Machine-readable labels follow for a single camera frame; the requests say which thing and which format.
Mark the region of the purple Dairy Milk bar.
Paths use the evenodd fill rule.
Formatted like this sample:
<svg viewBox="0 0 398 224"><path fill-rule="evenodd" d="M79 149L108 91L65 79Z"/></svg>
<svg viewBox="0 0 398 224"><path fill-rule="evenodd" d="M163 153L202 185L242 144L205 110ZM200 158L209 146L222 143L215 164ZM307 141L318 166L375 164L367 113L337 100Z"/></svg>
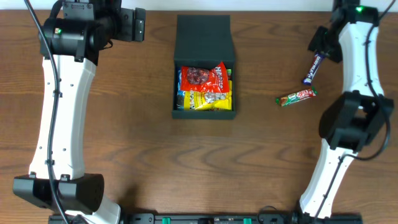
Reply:
<svg viewBox="0 0 398 224"><path fill-rule="evenodd" d="M321 53L315 53L312 65L310 67L310 70L308 71L307 75L303 79L303 84L304 85L311 85L312 81L317 73L317 70L319 69L320 64L323 62L325 59L325 56Z"/></svg>

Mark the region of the red green KitKat bar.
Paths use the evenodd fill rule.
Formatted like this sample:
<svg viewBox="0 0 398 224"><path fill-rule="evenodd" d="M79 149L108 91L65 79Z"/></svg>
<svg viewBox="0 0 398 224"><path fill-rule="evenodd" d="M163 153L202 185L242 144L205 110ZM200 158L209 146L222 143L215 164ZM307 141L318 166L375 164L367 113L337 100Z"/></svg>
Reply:
<svg viewBox="0 0 398 224"><path fill-rule="evenodd" d="M318 92L314 87L307 88L305 90L298 91L296 93L291 93L286 96L282 96L275 99L275 103L281 107L292 105L299 101L303 101L309 98L313 98L318 95Z"/></svg>

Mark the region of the black box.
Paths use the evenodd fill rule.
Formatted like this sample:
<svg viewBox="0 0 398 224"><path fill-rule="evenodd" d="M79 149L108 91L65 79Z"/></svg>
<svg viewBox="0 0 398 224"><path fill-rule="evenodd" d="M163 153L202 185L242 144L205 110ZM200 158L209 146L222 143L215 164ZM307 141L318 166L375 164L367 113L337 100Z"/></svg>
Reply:
<svg viewBox="0 0 398 224"><path fill-rule="evenodd" d="M230 29L229 15L178 15L174 51L174 119L234 119L236 94L232 93L230 111L180 110L183 98L178 96L178 70L182 66L211 69L223 62L231 70L235 81L235 52Z"/></svg>

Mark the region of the red Hacks candy bag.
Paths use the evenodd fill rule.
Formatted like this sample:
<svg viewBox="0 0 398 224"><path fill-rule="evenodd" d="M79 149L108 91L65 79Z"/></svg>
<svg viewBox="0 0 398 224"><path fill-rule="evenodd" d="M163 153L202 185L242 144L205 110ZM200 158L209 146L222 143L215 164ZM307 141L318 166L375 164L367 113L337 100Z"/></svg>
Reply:
<svg viewBox="0 0 398 224"><path fill-rule="evenodd" d="M221 62L211 70L183 66L180 89L201 93L229 93L229 80L224 63Z"/></svg>

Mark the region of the blue Oreo pack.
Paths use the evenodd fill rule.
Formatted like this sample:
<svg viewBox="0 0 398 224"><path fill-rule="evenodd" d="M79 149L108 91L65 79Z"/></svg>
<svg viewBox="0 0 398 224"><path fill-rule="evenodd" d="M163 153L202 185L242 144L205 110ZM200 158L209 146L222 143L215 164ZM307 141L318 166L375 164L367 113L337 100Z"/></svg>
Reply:
<svg viewBox="0 0 398 224"><path fill-rule="evenodd" d="M177 81L176 107L178 110L184 110L185 91L181 90L181 83L182 83L182 68L181 67L178 69L177 75L178 75L178 81Z"/></svg>

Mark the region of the green Haribo gummy bag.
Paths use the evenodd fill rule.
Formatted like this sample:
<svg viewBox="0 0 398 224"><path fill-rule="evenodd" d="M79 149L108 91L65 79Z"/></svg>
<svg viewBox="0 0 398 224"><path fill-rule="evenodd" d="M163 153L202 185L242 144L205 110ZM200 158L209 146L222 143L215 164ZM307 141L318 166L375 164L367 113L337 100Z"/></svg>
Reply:
<svg viewBox="0 0 398 224"><path fill-rule="evenodd" d="M228 80L232 80L232 69L227 69Z"/></svg>

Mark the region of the yellow nuts bag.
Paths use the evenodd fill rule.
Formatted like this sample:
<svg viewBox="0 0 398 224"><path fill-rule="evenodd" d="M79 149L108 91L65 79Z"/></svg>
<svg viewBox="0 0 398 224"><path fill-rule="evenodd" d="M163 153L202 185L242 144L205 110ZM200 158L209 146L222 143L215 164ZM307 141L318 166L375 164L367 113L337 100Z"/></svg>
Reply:
<svg viewBox="0 0 398 224"><path fill-rule="evenodd" d="M201 93L195 91L182 91L182 109L183 110L232 110L232 87L233 82L228 81L228 93Z"/></svg>

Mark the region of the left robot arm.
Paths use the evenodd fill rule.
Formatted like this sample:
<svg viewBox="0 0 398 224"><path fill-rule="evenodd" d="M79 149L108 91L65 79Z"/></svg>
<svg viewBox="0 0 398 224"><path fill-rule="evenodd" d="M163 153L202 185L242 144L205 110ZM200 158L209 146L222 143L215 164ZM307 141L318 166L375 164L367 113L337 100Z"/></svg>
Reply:
<svg viewBox="0 0 398 224"><path fill-rule="evenodd" d="M143 8L126 9L120 1L57 1L37 24L45 81L39 139L13 192L53 211L50 223L133 222L105 196L104 177L86 172L83 135L100 51L115 40L142 42L145 22Z"/></svg>

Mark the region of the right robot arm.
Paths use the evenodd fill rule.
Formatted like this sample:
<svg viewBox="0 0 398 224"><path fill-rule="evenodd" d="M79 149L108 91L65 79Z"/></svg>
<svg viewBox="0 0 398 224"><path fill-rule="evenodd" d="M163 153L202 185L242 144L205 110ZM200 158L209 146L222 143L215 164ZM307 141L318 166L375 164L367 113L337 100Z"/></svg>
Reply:
<svg viewBox="0 0 398 224"><path fill-rule="evenodd" d="M394 102L384 96L376 52L384 15L359 1L334 1L331 26L320 26L308 46L343 64L343 90L322 114L320 157L291 223L362 222L360 215L334 215L331 210L349 165L375 159L391 137Z"/></svg>

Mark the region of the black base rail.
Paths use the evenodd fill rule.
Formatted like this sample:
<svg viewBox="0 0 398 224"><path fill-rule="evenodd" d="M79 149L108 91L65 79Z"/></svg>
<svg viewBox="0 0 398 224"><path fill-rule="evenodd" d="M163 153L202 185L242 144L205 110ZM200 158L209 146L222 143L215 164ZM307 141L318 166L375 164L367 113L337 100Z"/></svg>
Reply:
<svg viewBox="0 0 398 224"><path fill-rule="evenodd" d="M326 219L313 219L297 213L261 213L259 215L154 215L135 213L119 219L119 224L363 224L361 215L333 215Z"/></svg>

